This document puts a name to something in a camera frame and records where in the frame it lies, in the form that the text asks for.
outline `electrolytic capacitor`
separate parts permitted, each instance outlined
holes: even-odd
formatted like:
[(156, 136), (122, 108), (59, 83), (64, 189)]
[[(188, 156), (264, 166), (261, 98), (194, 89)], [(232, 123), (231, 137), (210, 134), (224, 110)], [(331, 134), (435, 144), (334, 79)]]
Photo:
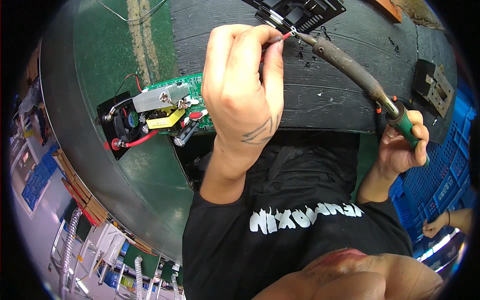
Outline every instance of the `electrolytic capacitor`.
[(198, 129), (198, 122), (191, 121), (188, 125), (182, 128), (182, 130), (173, 138), (173, 142), (178, 147), (183, 147), (187, 143), (188, 139), (192, 136), (193, 132)]

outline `fingernail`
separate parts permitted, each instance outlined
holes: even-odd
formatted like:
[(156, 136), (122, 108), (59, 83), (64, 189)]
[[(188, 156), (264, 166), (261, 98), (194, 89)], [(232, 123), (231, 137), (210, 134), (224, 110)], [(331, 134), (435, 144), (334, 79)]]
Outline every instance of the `fingernail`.
[(282, 54), (283, 52), (283, 39), (278, 42), (278, 52)]
[(390, 138), (388, 136), (384, 135), (384, 137), (382, 138), (382, 143), (387, 145), (389, 142), (390, 142)]
[(422, 145), (420, 146), (420, 153), (425, 154), (426, 152), (427, 152), (427, 144), (422, 143)]
[(387, 130), (387, 132), (385, 132), (385, 134), (386, 134), (389, 138), (393, 139), (393, 138), (395, 137), (395, 136), (394, 136), (394, 134), (395, 134), (395, 129), (394, 129), (394, 128), (389, 128), (389, 129)]
[(267, 41), (267, 43), (273, 44), (275, 42), (281, 41), (283, 39), (282, 36), (275, 36)]
[(415, 133), (416, 133), (417, 135), (420, 134), (420, 127), (419, 127), (419, 126), (417, 126), (417, 125), (413, 126), (413, 130), (415, 130)]

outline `black fan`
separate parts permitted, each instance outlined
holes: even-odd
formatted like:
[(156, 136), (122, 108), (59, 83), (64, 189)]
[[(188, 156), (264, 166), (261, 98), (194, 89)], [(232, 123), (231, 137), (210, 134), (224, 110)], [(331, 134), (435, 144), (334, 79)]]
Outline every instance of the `black fan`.
[(124, 105), (113, 114), (113, 127), (117, 137), (126, 143), (140, 138), (142, 127), (133, 105)]
[(255, 18), (281, 33), (293, 27), (308, 34), (328, 20), (345, 12), (343, 0), (242, 0), (258, 9)]

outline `black wire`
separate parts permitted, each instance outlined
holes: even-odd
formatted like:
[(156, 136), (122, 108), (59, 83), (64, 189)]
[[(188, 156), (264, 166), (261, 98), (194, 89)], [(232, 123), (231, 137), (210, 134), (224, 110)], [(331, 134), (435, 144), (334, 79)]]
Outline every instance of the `black wire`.
[(132, 76), (132, 75), (135, 76), (135, 77), (137, 77), (137, 79), (138, 79), (138, 75), (137, 75), (137, 74), (130, 74), (130, 75), (128, 75), (127, 77), (125, 77), (125, 79), (123, 79), (123, 82), (120, 84), (119, 89), (115, 92), (115, 95), (113, 95), (113, 103), (114, 103), (114, 104), (117, 103), (117, 101), (116, 101), (116, 99), (115, 99), (115, 97), (117, 96), (117, 93), (119, 92), (119, 90), (121, 89), (121, 87), (123, 86), (123, 84), (125, 83), (125, 81), (127, 80), (127, 78), (130, 77), (130, 76)]

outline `man's lips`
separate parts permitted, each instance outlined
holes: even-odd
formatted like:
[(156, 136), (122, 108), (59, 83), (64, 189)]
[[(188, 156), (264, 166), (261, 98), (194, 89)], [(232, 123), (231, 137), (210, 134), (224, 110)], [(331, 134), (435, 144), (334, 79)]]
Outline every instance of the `man's lips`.
[(335, 251), (318, 262), (318, 265), (337, 265), (345, 259), (360, 260), (367, 256), (357, 249), (343, 249)]

